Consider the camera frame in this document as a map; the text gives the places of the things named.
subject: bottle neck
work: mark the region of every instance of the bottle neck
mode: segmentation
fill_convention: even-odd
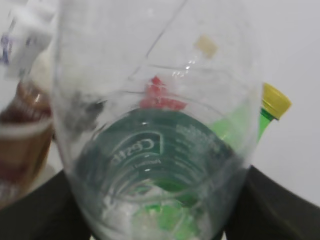
[[[273,117],[270,113],[268,113],[266,110],[261,108],[258,141],[261,139],[261,137],[264,134],[264,132],[265,132],[266,128],[268,127],[268,125],[274,119],[275,119],[275,117]]]
[[[31,104],[50,105],[49,95],[40,89],[30,77],[26,77],[20,81],[17,87],[17,95],[24,98]]]

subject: white wall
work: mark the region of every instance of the white wall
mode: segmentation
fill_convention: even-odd
[[[320,206],[320,1],[245,2],[261,40],[265,81],[293,103],[265,132],[254,165]]]

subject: green label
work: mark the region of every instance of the green label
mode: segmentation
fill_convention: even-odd
[[[160,155],[163,153],[163,136],[160,132],[143,131],[129,135],[112,151],[111,163],[120,164],[147,153]]]
[[[165,168],[191,184],[191,180],[200,181],[212,174],[232,154],[207,126],[185,113],[136,109],[87,144],[76,174],[100,188],[119,174],[129,177],[129,173],[120,173],[124,167],[130,167],[127,172],[146,174],[146,166],[150,166],[153,177]]]

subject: black surface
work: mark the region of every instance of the black surface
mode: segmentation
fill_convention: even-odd
[[[86,226],[60,172],[26,198],[0,211],[0,240],[89,240]]]
[[[320,240],[320,209],[253,167],[226,233],[228,240]],[[0,240],[89,239],[63,172],[0,211]]]
[[[226,232],[228,240],[320,240],[320,209],[252,167]]]

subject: clear plastic bottle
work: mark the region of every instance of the clear plastic bottle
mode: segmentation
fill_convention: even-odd
[[[52,106],[99,239],[211,240],[257,144],[261,83],[238,0],[62,2]],[[246,126],[230,119],[245,105]],[[227,118],[241,144],[210,128]]]

